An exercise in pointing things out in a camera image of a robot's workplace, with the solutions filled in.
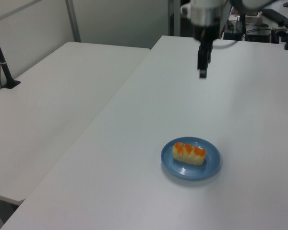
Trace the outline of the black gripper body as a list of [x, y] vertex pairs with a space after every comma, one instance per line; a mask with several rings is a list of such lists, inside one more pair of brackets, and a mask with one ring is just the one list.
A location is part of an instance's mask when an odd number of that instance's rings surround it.
[[193, 26], [193, 37], [200, 42], [200, 47], [210, 49], [213, 42], [219, 38], [219, 24], [209, 26]]

